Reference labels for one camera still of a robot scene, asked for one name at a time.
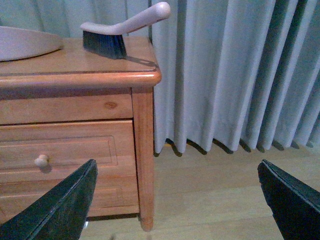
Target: curtain fold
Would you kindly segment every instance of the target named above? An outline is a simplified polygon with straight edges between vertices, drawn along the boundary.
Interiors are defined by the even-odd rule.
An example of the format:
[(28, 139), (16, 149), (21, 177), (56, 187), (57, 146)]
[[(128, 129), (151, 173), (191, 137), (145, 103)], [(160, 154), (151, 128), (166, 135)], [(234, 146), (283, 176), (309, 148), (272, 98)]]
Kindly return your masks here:
[[(112, 25), (160, 0), (2, 0), (0, 24), (81, 37), (83, 22)], [(320, 1), (168, 0), (171, 17), (130, 35), (152, 38), (154, 144), (187, 139), (209, 151), (274, 141), (320, 144)]]

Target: brush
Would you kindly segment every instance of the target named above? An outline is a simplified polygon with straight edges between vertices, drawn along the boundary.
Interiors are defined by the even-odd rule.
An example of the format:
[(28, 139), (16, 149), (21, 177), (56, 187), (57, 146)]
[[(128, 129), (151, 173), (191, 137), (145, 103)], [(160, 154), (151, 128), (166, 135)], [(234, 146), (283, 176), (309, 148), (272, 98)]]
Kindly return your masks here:
[(115, 25), (85, 22), (80, 26), (83, 30), (83, 47), (103, 57), (124, 59), (127, 53), (122, 35), (167, 19), (170, 13), (169, 4), (163, 1)]

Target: white brush handle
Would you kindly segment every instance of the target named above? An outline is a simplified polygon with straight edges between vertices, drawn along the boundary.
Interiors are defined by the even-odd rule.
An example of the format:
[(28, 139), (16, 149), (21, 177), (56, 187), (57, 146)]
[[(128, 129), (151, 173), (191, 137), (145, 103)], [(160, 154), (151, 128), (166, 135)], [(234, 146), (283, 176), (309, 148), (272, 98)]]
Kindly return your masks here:
[(150, 26), (170, 16), (170, 5), (165, 2), (159, 2), (128, 20), (115, 25), (103, 25), (92, 22), (83, 23), (80, 28), (84, 31), (103, 34), (103, 35), (122, 35), (131, 33), (146, 26)]

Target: drawer panel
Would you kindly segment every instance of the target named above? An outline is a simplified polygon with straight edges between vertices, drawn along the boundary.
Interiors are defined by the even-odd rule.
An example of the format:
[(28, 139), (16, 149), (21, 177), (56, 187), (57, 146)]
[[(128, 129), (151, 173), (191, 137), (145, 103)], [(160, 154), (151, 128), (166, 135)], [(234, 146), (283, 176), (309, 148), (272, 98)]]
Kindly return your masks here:
[[(0, 224), (42, 197), (61, 180), (0, 184)], [(139, 212), (137, 179), (98, 177), (89, 217)]]
[[(135, 176), (131, 120), (0, 127), (0, 183), (64, 179), (89, 159), (101, 176)], [(48, 166), (35, 159), (48, 156)]]
[(0, 125), (133, 117), (130, 88), (39, 94), (0, 100)]

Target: black bristles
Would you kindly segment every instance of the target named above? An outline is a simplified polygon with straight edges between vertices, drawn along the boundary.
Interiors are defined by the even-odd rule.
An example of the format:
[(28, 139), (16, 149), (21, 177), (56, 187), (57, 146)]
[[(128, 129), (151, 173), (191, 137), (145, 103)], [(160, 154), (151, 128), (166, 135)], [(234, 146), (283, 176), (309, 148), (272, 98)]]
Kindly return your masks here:
[(110, 59), (124, 59), (127, 56), (122, 35), (103, 35), (83, 31), (83, 47), (89, 52)]

